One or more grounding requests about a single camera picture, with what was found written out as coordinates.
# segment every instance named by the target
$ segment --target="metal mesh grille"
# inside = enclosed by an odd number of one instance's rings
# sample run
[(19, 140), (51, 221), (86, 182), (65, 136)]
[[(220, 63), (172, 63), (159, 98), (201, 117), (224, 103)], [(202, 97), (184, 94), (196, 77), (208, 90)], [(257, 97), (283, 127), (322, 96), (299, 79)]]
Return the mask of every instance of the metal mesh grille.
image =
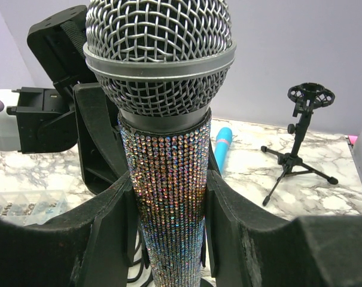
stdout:
[[(225, 0), (91, 0), (86, 19), (89, 50), (124, 62), (181, 62), (215, 55), (232, 44)], [(210, 103), (225, 71), (167, 83), (127, 82), (96, 75), (119, 108), (167, 117)]]
[(225, 0), (92, 0), (89, 50), (130, 62), (211, 56), (232, 43)]
[(138, 115), (164, 117), (193, 112), (210, 103), (226, 78), (227, 70), (208, 77), (168, 83), (97, 80), (121, 109)]

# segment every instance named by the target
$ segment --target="silver microphone band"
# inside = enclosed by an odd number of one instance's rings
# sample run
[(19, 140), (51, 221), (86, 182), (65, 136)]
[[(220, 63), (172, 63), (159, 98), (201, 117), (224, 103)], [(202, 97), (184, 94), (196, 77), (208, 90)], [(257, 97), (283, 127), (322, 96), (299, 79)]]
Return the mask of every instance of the silver microphone band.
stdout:
[(236, 42), (213, 56), (181, 62), (123, 62), (99, 57), (84, 44), (86, 63), (95, 74), (123, 81), (168, 82), (201, 78), (228, 69), (235, 59)]

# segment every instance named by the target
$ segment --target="rhinestone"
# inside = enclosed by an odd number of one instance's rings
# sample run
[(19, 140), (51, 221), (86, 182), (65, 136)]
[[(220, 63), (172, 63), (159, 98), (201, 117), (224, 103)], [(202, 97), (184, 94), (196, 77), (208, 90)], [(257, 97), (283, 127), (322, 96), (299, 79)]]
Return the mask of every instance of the rhinestone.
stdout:
[(118, 120), (154, 283), (199, 286), (211, 119), (158, 138)]

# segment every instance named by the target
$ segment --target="clear plastic organizer box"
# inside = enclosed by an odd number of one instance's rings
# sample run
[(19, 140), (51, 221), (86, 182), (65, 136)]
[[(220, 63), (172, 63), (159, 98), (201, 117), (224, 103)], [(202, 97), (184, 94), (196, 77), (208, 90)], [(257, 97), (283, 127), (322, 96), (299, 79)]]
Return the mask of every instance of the clear plastic organizer box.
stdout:
[(68, 210), (63, 191), (0, 193), (0, 218), (16, 225), (44, 224)]

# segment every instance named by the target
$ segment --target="plastic container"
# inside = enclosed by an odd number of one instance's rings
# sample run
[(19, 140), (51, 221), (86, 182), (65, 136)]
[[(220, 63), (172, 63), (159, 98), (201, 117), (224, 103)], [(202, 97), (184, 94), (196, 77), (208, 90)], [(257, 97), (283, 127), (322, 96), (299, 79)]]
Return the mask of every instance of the plastic container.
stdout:
[(0, 193), (0, 218), (16, 225), (44, 224), (68, 210), (63, 191)]
[(21, 150), (17, 118), (7, 113), (7, 107), (17, 106), (19, 97), (12, 90), (0, 90), (0, 151)]

